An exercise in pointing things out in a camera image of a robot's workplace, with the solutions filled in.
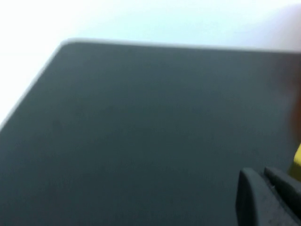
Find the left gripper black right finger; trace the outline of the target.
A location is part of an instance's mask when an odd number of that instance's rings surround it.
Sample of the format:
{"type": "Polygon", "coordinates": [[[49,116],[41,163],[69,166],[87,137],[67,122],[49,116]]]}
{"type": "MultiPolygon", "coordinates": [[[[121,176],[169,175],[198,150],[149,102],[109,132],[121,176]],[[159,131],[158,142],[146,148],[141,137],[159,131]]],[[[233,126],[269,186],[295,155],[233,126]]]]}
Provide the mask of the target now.
{"type": "Polygon", "coordinates": [[[301,225],[301,183],[283,171],[266,167],[264,176],[277,192],[280,203],[298,226],[301,225]]]}

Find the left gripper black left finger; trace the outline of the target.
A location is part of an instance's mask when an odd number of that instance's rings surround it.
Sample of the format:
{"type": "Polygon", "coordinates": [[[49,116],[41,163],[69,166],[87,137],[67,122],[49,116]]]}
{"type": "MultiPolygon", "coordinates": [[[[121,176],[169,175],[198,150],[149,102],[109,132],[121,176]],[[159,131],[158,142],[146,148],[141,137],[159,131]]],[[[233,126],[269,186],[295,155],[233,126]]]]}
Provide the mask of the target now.
{"type": "Polygon", "coordinates": [[[236,216],[239,226],[291,226],[292,216],[263,176],[244,168],[238,177],[236,216]]]}

